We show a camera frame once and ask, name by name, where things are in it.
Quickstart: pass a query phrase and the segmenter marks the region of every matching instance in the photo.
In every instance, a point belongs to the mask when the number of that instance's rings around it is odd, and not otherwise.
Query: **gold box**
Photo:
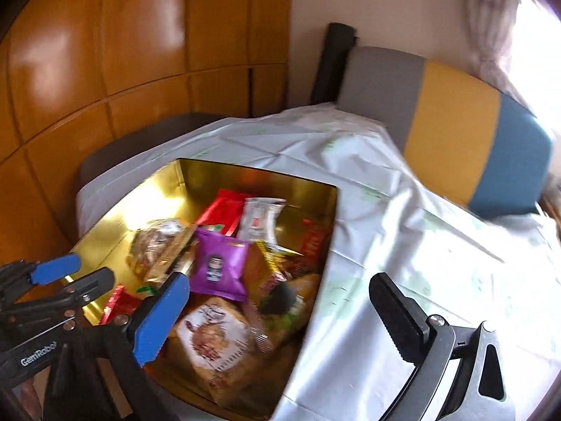
[[[154,219],[178,217],[185,223],[195,222],[220,188],[286,199],[276,227],[278,243],[283,247],[300,248],[305,230],[302,219],[333,229],[337,207],[335,186],[263,169],[178,159],[137,186],[88,231],[73,250],[82,259],[81,269],[66,277],[66,281],[71,282],[107,266],[114,271],[117,285],[124,285],[129,293],[135,293],[142,286],[142,279],[126,263],[135,231]],[[330,238],[329,235],[320,259],[322,268]],[[99,324],[109,297],[110,292],[84,308],[92,325]],[[173,395],[207,412],[231,420],[250,419],[219,408],[196,390],[184,372],[166,359],[147,365],[147,371]]]

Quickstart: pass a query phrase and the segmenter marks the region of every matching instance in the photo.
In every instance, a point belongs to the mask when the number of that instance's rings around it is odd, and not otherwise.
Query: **clear plastic wrapper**
[[[288,283],[296,293],[291,309],[283,315],[264,315],[253,302],[242,305],[241,310],[251,325],[251,333],[259,351],[270,353],[296,332],[304,328],[310,320],[320,276],[309,274]]]
[[[128,265],[137,275],[143,276],[183,229],[177,218],[149,222],[146,228],[139,229],[135,234],[128,252]]]
[[[248,250],[242,282],[249,300],[262,314],[283,315],[295,303],[295,293],[277,267],[275,256],[262,241],[252,243]]]
[[[193,263],[195,249],[192,247],[192,240],[196,229],[196,225],[189,225],[169,242],[164,252],[145,275],[145,284],[153,288],[159,288],[169,275],[176,270],[177,264],[185,266]]]

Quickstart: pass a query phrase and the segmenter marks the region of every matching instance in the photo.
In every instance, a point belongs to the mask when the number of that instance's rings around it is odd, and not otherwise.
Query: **wall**
[[[359,43],[411,52],[468,70],[465,0],[292,0],[290,106],[306,105],[329,22],[357,28]]]
[[[0,44],[0,264],[69,250],[80,163],[113,139],[279,111],[289,26],[290,0],[30,0]]]

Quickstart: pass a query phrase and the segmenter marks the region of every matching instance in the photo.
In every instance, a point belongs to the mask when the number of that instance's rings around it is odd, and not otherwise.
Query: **curtain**
[[[473,74],[528,107],[507,76],[520,0],[467,0]]]

